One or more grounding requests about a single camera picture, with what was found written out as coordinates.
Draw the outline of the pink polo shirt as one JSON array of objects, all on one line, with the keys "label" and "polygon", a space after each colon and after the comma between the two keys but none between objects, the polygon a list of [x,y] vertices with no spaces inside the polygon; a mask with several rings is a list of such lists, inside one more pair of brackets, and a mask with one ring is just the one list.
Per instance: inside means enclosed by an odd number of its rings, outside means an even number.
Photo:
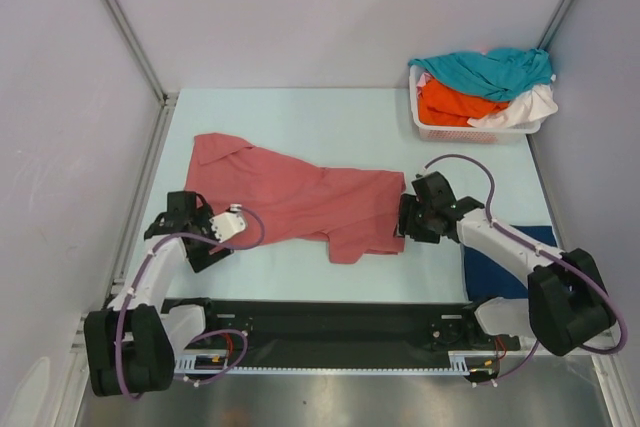
[{"label": "pink polo shirt", "polygon": [[334,264],[354,264],[365,254],[395,255],[401,172],[320,167],[236,136],[198,135],[185,188],[211,207],[240,204],[255,212],[239,235],[242,244],[290,239],[325,241]]}]

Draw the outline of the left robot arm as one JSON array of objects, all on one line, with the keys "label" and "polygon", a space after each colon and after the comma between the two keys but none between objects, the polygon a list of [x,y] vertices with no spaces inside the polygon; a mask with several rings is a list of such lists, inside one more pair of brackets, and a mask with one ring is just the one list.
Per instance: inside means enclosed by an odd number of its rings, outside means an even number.
[{"label": "left robot arm", "polygon": [[175,359],[193,340],[207,347],[221,323],[198,304],[162,311],[173,277],[190,266],[200,272],[229,256],[229,242],[247,227],[237,205],[216,213],[192,191],[167,195],[167,204],[144,233],[146,252],[137,272],[109,304],[84,322],[93,392],[100,397],[167,389]]}]

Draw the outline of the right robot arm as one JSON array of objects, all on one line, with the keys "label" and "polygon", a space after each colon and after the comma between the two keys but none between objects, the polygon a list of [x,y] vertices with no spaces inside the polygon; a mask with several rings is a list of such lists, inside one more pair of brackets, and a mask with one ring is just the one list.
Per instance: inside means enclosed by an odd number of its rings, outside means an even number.
[{"label": "right robot arm", "polygon": [[485,255],[527,290],[524,299],[494,294],[478,304],[461,323],[469,346],[484,348],[497,335],[528,337],[564,356],[615,324],[586,251],[563,252],[491,217],[478,200],[456,198],[439,172],[415,179],[412,188],[400,198],[398,236],[432,244],[447,238]]}]

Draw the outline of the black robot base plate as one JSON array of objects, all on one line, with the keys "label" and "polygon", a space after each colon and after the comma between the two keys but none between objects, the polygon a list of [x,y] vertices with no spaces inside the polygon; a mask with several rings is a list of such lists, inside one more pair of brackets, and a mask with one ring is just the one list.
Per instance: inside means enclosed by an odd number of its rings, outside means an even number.
[{"label": "black robot base plate", "polygon": [[250,370],[444,368],[454,351],[520,348],[514,336],[485,333],[466,303],[184,302],[203,307],[208,331],[247,332],[233,357]]}]

